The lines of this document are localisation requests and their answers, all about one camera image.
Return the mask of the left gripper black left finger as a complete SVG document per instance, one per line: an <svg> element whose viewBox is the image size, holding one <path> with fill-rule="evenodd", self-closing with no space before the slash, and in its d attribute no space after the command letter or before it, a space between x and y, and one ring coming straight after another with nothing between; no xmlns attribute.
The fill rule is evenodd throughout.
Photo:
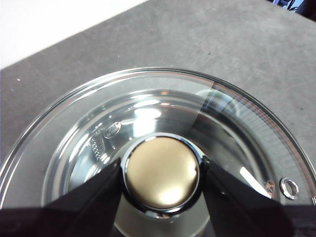
<svg viewBox="0 0 316 237"><path fill-rule="evenodd" d="M109 237L122 193L120 160L42 207L0 211L2 237Z"/></svg>

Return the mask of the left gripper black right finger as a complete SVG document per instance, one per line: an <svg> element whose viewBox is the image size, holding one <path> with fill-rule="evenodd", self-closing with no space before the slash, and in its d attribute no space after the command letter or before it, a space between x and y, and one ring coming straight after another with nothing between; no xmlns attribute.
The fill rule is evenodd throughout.
<svg viewBox="0 0 316 237"><path fill-rule="evenodd" d="M282 205L210 159L201 163L202 189L217 237L314 237L316 208Z"/></svg>

